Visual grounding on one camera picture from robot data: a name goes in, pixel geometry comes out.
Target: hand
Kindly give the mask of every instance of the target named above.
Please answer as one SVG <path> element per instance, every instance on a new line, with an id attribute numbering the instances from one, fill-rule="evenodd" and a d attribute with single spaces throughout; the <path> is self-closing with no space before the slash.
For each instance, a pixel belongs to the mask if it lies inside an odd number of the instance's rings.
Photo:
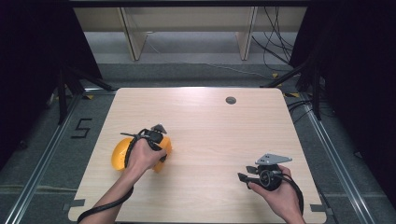
<path id="1" fill-rule="evenodd" d="M 283 174 L 291 176 L 289 168 L 279 165 L 279 169 Z M 275 214 L 282 217 L 287 223 L 304 223 L 297 194 L 294 188 L 286 181 L 282 181 L 279 188 L 273 191 L 268 191 L 252 182 L 248 183 L 248 186 L 261 195 Z"/>
<path id="2" fill-rule="evenodd" d="M 166 151 L 164 149 L 154 151 L 151 149 L 146 139 L 139 139 L 131 151 L 126 170 L 134 168 L 144 173 L 152 168 L 158 160 L 165 155 Z"/>

